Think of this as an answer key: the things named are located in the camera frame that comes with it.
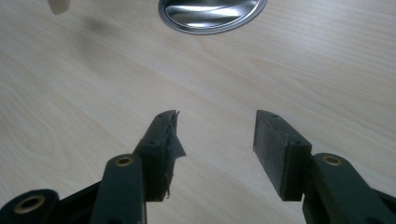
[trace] wooden table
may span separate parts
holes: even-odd
[[[149,223],[304,223],[252,151],[257,109],[349,160],[396,196],[396,2],[269,0],[252,22],[185,35],[157,1],[0,5],[0,206],[61,198],[132,152],[154,116],[180,110],[171,197]]]

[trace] metal lid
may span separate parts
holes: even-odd
[[[160,0],[163,21],[184,33],[211,35],[255,18],[266,0]]]

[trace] round metal object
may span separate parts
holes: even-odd
[[[14,212],[16,214],[26,214],[30,213],[34,210],[36,210],[38,207],[40,207],[44,201],[46,201],[46,198],[44,195],[32,195],[29,196],[22,201],[20,201],[15,207],[14,207]]]
[[[334,156],[324,156],[323,160],[326,163],[328,163],[330,165],[333,165],[333,166],[340,166],[340,165],[343,164],[343,162],[340,159],[338,159],[338,158],[336,158]]]
[[[163,21],[184,33],[212,35],[254,19],[267,0],[160,0]]]
[[[132,162],[134,162],[134,159],[132,159],[131,157],[122,157],[116,161],[116,165],[126,166],[126,165],[131,164]]]

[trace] bolt hole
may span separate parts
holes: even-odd
[[[340,159],[338,159],[338,158],[336,158],[334,156],[324,156],[323,160],[326,163],[328,163],[330,165],[333,165],[333,166],[340,166],[340,165],[343,164]]]
[[[123,157],[116,161],[116,165],[118,166],[126,166],[133,162],[134,160],[131,157]]]
[[[367,217],[366,218],[366,223],[367,224],[386,224],[386,222],[384,222],[383,220],[380,220],[380,219],[375,218],[375,217]]]
[[[40,207],[46,198],[43,195],[32,195],[22,201],[20,201],[14,208],[14,212],[17,214],[26,214],[36,210]]]

